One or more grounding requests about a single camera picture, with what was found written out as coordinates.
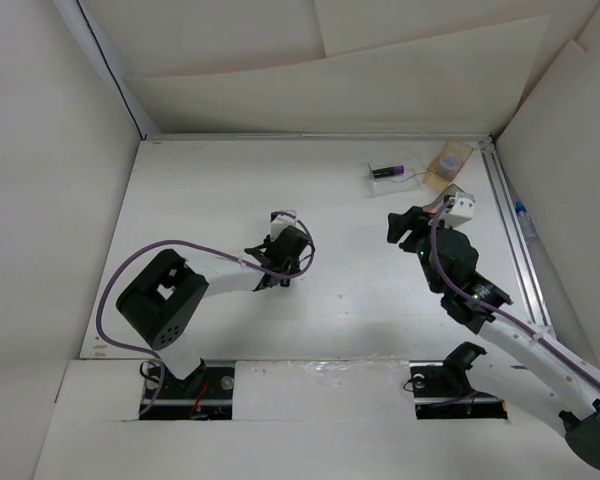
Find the clear spray bottle blue cap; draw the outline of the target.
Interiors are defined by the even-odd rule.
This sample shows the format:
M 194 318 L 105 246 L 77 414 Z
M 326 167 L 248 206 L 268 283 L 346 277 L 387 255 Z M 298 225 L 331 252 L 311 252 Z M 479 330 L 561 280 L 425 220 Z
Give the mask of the clear spray bottle blue cap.
M 521 201 L 515 202 L 515 213 L 525 242 L 532 243 L 537 238 L 537 232 L 531 216 Z

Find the purple highlighter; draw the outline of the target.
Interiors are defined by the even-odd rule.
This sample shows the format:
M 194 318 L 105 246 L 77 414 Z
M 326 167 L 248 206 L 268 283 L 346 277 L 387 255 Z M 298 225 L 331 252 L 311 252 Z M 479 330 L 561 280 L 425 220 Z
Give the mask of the purple highlighter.
M 377 168 L 377 169 L 371 170 L 371 177 L 375 180 L 400 177 L 403 174 L 404 174 L 404 166 L 403 165 L 382 167 L 382 168 Z

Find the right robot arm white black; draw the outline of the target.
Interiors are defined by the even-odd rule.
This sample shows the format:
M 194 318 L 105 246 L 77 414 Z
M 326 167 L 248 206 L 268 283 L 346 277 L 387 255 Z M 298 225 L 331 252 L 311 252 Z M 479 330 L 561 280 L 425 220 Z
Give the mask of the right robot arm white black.
M 387 241 L 417 256 L 429 290 L 439 295 L 452 320 L 520 366 L 499 367 L 485 348 L 466 342 L 444 360 L 445 387 L 456 394 L 476 390 L 516 405 L 600 471 L 600 369 L 534 323 L 505 311 L 510 296 L 477 272 L 478 251 L 450 223 L 460 205 L 448 199 L 434 212 L 413 206 L 391 213 Z

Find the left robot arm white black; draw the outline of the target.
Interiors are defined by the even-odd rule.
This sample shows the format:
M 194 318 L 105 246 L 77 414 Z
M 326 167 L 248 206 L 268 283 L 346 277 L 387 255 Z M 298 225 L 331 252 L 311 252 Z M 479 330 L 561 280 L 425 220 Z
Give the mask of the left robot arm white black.
M 213 253 L 191 262 L 166 248 L 144 267 L 116 300 L 116 309 L 165 364 L 168 384 L 192 397 L 203 387 L 206 365 L 195 352 L 190 320 L 203 299 L 233 292 L 288 287 L 301 273 L 301 256 L 314 252 L 308 233 L 288 225 L 247 248 L 251 262 Z

